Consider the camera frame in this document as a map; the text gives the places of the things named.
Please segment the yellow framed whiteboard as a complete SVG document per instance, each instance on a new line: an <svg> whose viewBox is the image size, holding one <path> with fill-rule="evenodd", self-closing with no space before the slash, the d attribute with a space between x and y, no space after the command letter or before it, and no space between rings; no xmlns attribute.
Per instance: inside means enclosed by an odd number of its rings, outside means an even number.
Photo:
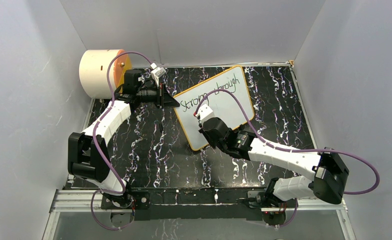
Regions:
<svg viewBox="0 0 392 240"><path fill-rule="evenodd" d="M252 120L255 117L244 69L239 65L184 90L174 96L174 99L180 104L179 107L175 108L175 113L184 130L189 146L194 151L208 145L205 137L198 131L198 120L194 117L194 112L202 98L216 89L225 89L231 92L242 105L248 119ZM247 123L236 100L223 91L212 93L203 103L210 106L214 115L221 118L232 129Z"/></svg>

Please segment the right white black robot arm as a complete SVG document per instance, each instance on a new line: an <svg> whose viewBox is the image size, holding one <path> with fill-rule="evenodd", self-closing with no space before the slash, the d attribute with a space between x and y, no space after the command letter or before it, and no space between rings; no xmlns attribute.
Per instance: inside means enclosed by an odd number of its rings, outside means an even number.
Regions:
<svg viewBox="0 0 392 240"><path fill-rule="evenodd" d="M209 145L223 153L248 161L269 163L297 173L296 177L274 178L265 192L266 202L278 207L290 199L316 197L329 204L340 204L349 170L333 149L324 152L285 148L262 141L254 133L229 128L218 117L199 124L199 132Z"/></svg>

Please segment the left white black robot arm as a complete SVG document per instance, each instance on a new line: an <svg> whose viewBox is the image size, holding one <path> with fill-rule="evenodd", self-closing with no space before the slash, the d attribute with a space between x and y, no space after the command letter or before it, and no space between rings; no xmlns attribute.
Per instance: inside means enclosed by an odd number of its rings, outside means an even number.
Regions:
<svg viewBox="0 0 392 240"><path fill-rule="evenodd" d="M179 106L160 79L165 72L163 67L154 67L148 78L153 85L148 87L140 70L126 70L124 83L114 90L114 99L109 106L89 127L80 133L71 133L68 138L69 174L95 184L101 194L118 208L128 208L133 195L129 183L111 164L108 143L140 104L153 103L159 109Z"/></svg>

